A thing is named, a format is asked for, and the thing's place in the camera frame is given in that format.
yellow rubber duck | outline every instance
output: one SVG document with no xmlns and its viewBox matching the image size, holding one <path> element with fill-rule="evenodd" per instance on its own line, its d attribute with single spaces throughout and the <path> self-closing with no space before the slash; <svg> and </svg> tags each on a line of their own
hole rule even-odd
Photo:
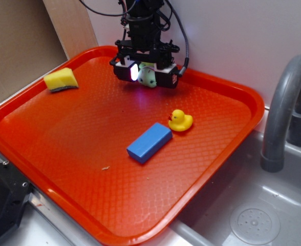
<svg viewBox="0 0 301 246">
<path fill-rule="evenodd" d="M 192 125 L 192 116 L 185 114 L 182 110 L 176 109 L 169 116 L 169 127 L 171 130 L 183 132 Z"/>
</svg>

blue foam block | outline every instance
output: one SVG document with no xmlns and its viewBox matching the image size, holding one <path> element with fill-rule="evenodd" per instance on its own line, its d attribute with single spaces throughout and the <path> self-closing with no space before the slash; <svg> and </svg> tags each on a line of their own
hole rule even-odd
<svg viewBox="0 0 301 246">
<path fill-rule="evenodd" d="M 144 164 L 163 145 L 172 138 L 172 131 L 159 123 L 155 123 L 128 148 L 128 154 L 136 161 Z"/>
</svg>

metal sink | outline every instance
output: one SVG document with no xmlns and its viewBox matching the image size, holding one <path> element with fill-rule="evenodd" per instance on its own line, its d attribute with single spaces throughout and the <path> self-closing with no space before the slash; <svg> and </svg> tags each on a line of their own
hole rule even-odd
<svg viewBox="0 0 301 246">
<path fill-rule="evenodd" d="M 177 218 L 193 245 L 301 246 L 301 148 L 287 144 L 284 168 L 269 173 L 262 140 L 252 132 Z"/>
</svg>

red plastic tray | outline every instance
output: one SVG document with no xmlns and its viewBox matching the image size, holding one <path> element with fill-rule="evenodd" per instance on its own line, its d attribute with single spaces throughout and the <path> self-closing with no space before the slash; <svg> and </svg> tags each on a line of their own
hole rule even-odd
<svg viewBox="0 0 301 246">
<path fill-rule="evenodd" d="M 176 89 L 119 81 L 114 47 L 62 65 L 79 89 L 51 93 L 43 79 L 0 107 L 0 152 L 97 240 L 133 245 L 160 233 L 261 120 L 245 86 L 188 69 Z M 126 151 L 181 109 L 194 118 L 147 163 Z"/>
</svg>

gray faucet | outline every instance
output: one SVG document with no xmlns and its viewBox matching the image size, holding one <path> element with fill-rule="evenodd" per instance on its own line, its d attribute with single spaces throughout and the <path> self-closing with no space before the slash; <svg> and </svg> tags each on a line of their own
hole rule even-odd
<svg viewBox="0 0 301 246">
<path fill-rule="evenodd" d="M 301 55 L 291 59 L 274 93 L 265 127 L 261 167 L 284 167 L 285 141 L 301 147 Z"/>
</svg>

